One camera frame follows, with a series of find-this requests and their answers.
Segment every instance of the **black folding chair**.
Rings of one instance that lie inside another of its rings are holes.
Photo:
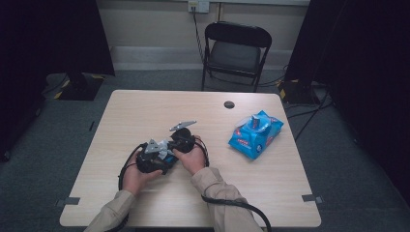
[[[250,85],[254,86],[253,92],[256,92],[266,55],[272,44],[272,37],[266,30],[257,26],[219,21],[206,27],[205,42],[202,91],[206,72],[210,75],[217,72],[252,78]]]

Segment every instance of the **gray carpet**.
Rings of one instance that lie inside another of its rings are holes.
[[[281,71],[265,71],[261,83],[281,75]],[[58,89],[46,94],[42,113],[11,150],[11,160],[0,163],[0,231],[82,231],[59,224],[63,208],[55,202],[69,196],[112,91],[199,91],[200,76],[199,70],[120,71],[104,81],[93,101],[56,101],[52,97]],[[63,74],[50,75],[48,88],[63,78]],[[251,92],[250,86],[217,80],[207,85],[207,91]],[[323,98],[323,88],[315,91]],[[268,84],[258,92],[277,93],[278,89]],[[288,116],[313,109],[293,106],[284,105]],[[309,116],[289,119],[295,135]],[[348,123],[332,105],[318,111],[297,146],[313,193],[325,200],[318,205],[322,224],[274,231],[410,231],[410,210],[379,165],[354,143]]]

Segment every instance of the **metal part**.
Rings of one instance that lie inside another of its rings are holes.
[[[196,123],[196,121],[180,122],[177,126],[169,129],[169,131],[177,131],[179,129],[186,128],[187,126],[190,126],[190,125],[195,124],[195,123]]]
[[[148,153],[156,153],[160,152],[162,148],[157,144],[157,142],[151,138],[150,142],[147,145],[147,148],[145,148],[145,154]]]

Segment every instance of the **baseboard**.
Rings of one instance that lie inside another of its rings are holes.
[[[113,46],[110,49],[115,70],[201,70],[199,51],[194,47]],[[282,70],[292,50],[271,50],[265,70]]]

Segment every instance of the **electrical outlet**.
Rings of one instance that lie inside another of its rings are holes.
[[[208,13],[209,12],[209,2],[201,1],[198,4],[199,13]]]
[[[195,8],[195,11],[198,12],[198,1],[188,1],[188,12],[192,12],[192,8]]]
[[[192,12],[192,8],[196,13],[208,13],[209,1],[188,1],[188,12]]]

